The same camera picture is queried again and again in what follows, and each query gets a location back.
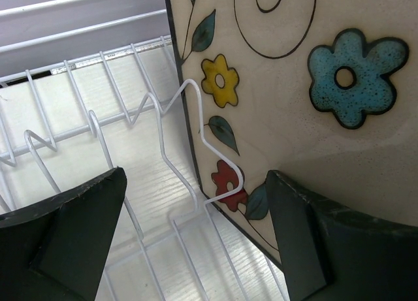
blue flower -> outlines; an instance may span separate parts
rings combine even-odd
[[[360,30],[343,30],[332,46],[317,46],[309,55],[311,102],[320,112],[332,112],[341,126],[357,129],[368,114],[392,108],[396,89],[389,77],[408,56],[408,45],[401,39],[367,43]]]

flower center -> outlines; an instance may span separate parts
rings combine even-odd
[[[233,185],[232,182],[227,183],[227,189],[228,189],[228,191],[231,191],[231,190],[234,189],[234,185]]]
[[[336,70],[334,81],[340,89],[346,90],[355,86],[357,78],[352,68],[343,66]]]
[[[225,87],[225,79],[223,79],[223,76],[221,74],[217,74],[215,77],[216,85],[220,88]]]

black object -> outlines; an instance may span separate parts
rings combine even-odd
[[[266,179],[291,301],[418,300],[418,228],[356,212],[271,170]]]
[[[0,215],[0,299],[94,300],[126,186],[114,168]]]

floral pattern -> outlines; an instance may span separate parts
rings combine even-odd
[[[230,190],[228,190],[228,183],[231,183],[233,189],[238,187],[239,180],[238,176],[236,175],[235,170],[233,170],[225,161],[220,160],[216,164],[217,172],[212,174],[212,181],[216,185],[216,193],[215,195],[222,195]],[[226,198],[222,198],[219,200],[221,203],[225,203],[228,209],[232,212],[236,212],[238,210],[238,204],[246,204],[248,201],[248,194],[243,188],[241,191],[235,193]]]
[[[214,61],[203,59],[201,67],[204,73],[202,89],[213,96],[216,105],[220,108],[224,108],[228,103],[232,106],[238,105],[236,87],[240,77],[234,68],[228,67],[225,56],[219,54]]]
[[[396,88],[389,77],[408,56],[408,45],[401,39],[367,43],[362,31],[346,29],[332,46],[317,46],[309,55],[311,102],[320,112],[332,112],[341,126],[358,129],[368,114],[380,115],[393,107]]]

white wire rack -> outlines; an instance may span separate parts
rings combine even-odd
[[[40,8],[54,7],[54,6],[72,3],[72,2],[78,2],[78,1],[80,0],[59,0],[59,1],[45,2],[43,4],[31,5],[30,7],[23,8],[23,9],[13,8],[10,10],[3,10],[3,11],[0,11],[0,17],[16,14],[23,10],[38,10]],[[103,24],[99,26],[96,25],[96,26],[91,26],[91,27],[85,27],[85,28],[78,29],[78,30],[73,30],[73,31],[65,32],[65,33],[51,35],[48,37],[43,37],[40,39],[19,42],[16,44],[9,44],[9,45],[0,47],[0,54],[3,52],[9,52],[12,50],[19,50],[20,48],[26,47],[26,46],[33,46],[39,43],[54,41],[56,39],[61,39],[63,37],[71,37],[79,33],[88,33],[97,28],[102,28],[102,27],[106,28],[114,24],[124,24],[124,23],[131,21],[132,19],[143,19],[143,18],[147,18],[153,15],[158,15],[162,12],[163,11],[152,12],[149,14],[138,15],[138,16],[135,16],[134,18],[131,17],[131,18],[126,18],[126,19],[121,19],[121,20],[115,20],[113,22],[109,22],[107,24]],[[42,125],[47,135],[47,137],[43,138],[32,130],[26,130],[23,134],[25,145],[13,147],[12,141],[10,140],[10,137],[9,137],[9,131],[7,128],[6,120],[3,119],[4,117],[2,116],[2,113],[0,112],[0,128],[1,128],[2,135],[3,135],[3,140],[5,142],[5,147],[7,149],[7,151],[0,153],[0,161],[4,164],[4,166],[0,166],[0,186],[4,194],[3,196],[0,196],[0,206],[6,212],[13,211],[18,208],[18,205],[17,205],[18,203],[16,202],[16,199],[14,198],[12,194],[12,191],[9,187],[9,182],[3,170],[3,167],[12,167],[12,168],[19,167],[19,163],[16,160],[17,157],[30,153],[32,157],[34,158],[36,164],[42,171],[44,177],[48,180],[49,184],[54,189],[55,193],[60,193],[61,189],[59,188],[57,182],[54,180],[54,177],[51,175],[51,172],[46,167],[44,161],[38,154],[39,149],[49,148],[53,152],[58,152],[59,142],[62,142],[64,140],[73,138],[75,136],[78,136],[84,133],[91,133],[94,137],[98,138],[108,167],[113,168],[114,163],[112,161],[112,157],[110,155],[108,146],[106,144],[106,140],[102,132],[102,127],[115,123],[117,121],[125,120],[126,126],[129,129],[132,129],[135,126],[135,124],[138,123],[138,121],[140,121],[139,117],[141,116],[142,113],[145,113],[146,111],[149,111],[149,110],[154,110],[156,121],[157,121],[156,132],[158,133],[158,137],[159,137],[159,148],[160,148],[161,157],[164,160],[164,162],[167,164],[167,166],[173,171],[173,173],[175,173],[178,179],[184,184],[184,187],[187,189],[189,193],[189,197],[191,201],[193,202],[193,209],[191,211],[186,211],[180,215],[173,214],[168,217],[171,228],[172,228],[172,233],[169,233],[169,235],[166,236],[165,238],[175,237],[177,239],[181,247],[185,261],[188,265],[189,271],[195,281],[195,285],[197,286],[199,290],[200,298],[202,300],[209,300],[210,297],[208,296],[205,286],[197,271],[197,267],[195,263],[193,262],[191,253],[188,247],[186,246],[186,242],[184,241],[184,234],[182,234],[182,230],[192,227],[195,224],[196,217],[200,217],[200,214],[204,214],[209,221],[209,227],[207,228],[211,228],[215,232],[216,239],[219,242],[221,251],[225,256],[227,260],[227,264],[229,268],[231,269],[233,273],[233,277],[236,280],[236,283],[239,286],[239,289],[242,293],[243,300],[253,300],[253,297],[249,296],[247,293],[246,287],[244,283],[242,282],[240,275],[238,274],[238,271],[236,269],[236,266],[234,265],[233,259],[231,258],[231,251],[227,249],[227,245],[225,245],[224,239],[221,236],[221,233],[219,232],[216,222],[214,221],[213,214],[211,214],[211,211],[210,211],[210,205],[213,202],[220,200],[222,198],[225,198],[241,190],[243,186],[242,174],[239,171],[239,168],[233,162],[231,162],[228,158],[226,158],[226,156],[224,156],[222,153],[217,151],[216,148],[213,147],[206,140],[205,135],[204,135],[201,91],[198,85],[193,80],[186,80],[180,86],[180,88],[178,88],[174,96],[172,96],[171,98],[165,99],[163,101],[159,100],[159,97],[157,96],[156,88],[150,78],[150,74],[146,70],[144,62],[140,56],[141,52],[150,50],[153,48],[162,48],[164,50],[166,60],[163,62],[169,63],[173,71],[175,71],[176,66],[174,63],[174,59],[172,58],[172,54],[170,52],[170,37],[161,36],[156,39],[152,39],[152,40],[148,40],[148,41],[140,42],[136,44],[130,44],[121,48],[114,49],[114,50],[108,50],[105,52],[100,51],[99,53],[88,55],[85,57],[80,57],[80,58],[72,59],[72,60],[64,60],[61,63],[54,63],[53,65],[41,66],[36,69],[30,69],[30,70],[26,69],[25,71],[18,72],[18,73],[0,78],[0,82],[3,87],[7,87],[7,82],[10,82],[11,80],[20,79],[23,77],[27,78],[32,96],[35,100],[37,112],[39,113],[40,119],[42,121]],[[108,64],[108,61],[112,58],[115,58],[115,55],[117,57],[118,54],[119,56],[121,56],[120,54],[133,55],[137,63],[138,69],[143,77],[143,80],[146,83],[148,92],[142,98],[140,104],[138,105],[136,109],[128,109],[126,107],[123,101],[123,97],[121,95],[121,91],[116,83],[112,70]],[[77,83],[77,80],[72,73],[74,68],[76,68],[75,66],[77,65],[81,65],[81,66],[91,65],[93,62],[98,62],[98,61],[103,63],[107,78],[112,87],[113,94],[117,100],[119,108],[121,109],[121,112],[119,114],[108,116],[102,119],[97,119],[95,112],[93,110],[88,109],[88,105],[86,104],[86,102],[84,101],[82,97],[82,94],[80,93],[80,87]],[[78,101],[78,105],[81,108],[82,114],[86,121],[85,125],[79,126],[74,129],[66,130],[58,134],[53,134],[52,132],[50,120],[48,118],[48,113],[45,111],[44,105],[42,103],[42,99],[39,95],[37,85],[34,83],[34,80],[32,79],[32,76],[35,74],[38,74],[44,71],[51,71],[53,69],[55,70],[61,69],[62,71],[65,71],[67,73],[67,76],[72,86],[72,91],[76,97],[76,100]],[[205,200],[204,202],[199,201],[197,192],[195,191],[193,186],[189,183],[188,180],[186,180],[186,178],[182,175],[182,173],[171,163],[171,161],[169,160],[169,158],[167,157],[165,153],[165,140],[164,140],[162,118],[170,111],[175,100],[180,96],[181,92],[185,89],[186,86],[191,86],[192,87],[191,90],[193,90],[194,93],[196,93],[197,95],[197,99],[198,99],[197,106],[199,107],[199,123],[200,123],[200,128],[201,128],[200,129],[201,140],[203,141],[204,145],[209,150],[214,152],[220,159],[224,160],[228,165],[230,165],[238,174],[238,178],[239,178],[239,185],[236,189],[229,191],[228,193],[225,193],[224,195],[211,198],[210,200]],[[155,285],[155,289],[157,291],[159,299],[168,300],[170,299],[170,297],[167,296],[167,293],[165,294],[163,292],[163,289],[161,288],[160,280],[155,272],[155,266],[151,258],[148,256],[148,250],[150,250],[151,247],[158,245],[158,243],[160,243],[162,239],[158,239],[157,241],[154,241],[148,245],[145,245],[144,233],[142,231],[141,224],[139,223],[140,219],[138,219],[127,197],[125,198],[124,204],[125,204],[127,213],[129,214],[129,218],[135,228],[137,243],[139,244],[140,251],[107,263],[105,270],[104,270],[103,279],[108,285],[108,290],[110,291],[111,299],[113,301],[119,300],[118,295],[114,290],[114,284],[110,276],[108,275],[109,271],[111,271],[111,269],[116,268],[119,265],[126,263],[127,261],[132,259],[133,255],[142,254],[146,261],[146,266],[148,267],[148,271],[152,278],[153,284]],[[264,259],[269,269],[270,275],[277,285],[278,291],[280,292],[280,296],[284,300],[288,300],[288,295],[287,295],[287,292],[285,291],[283,281],[280,280],[277,276],[277,273],[276,273],[277,270],[274,269],[271,262],[266,257],[264,257]]]

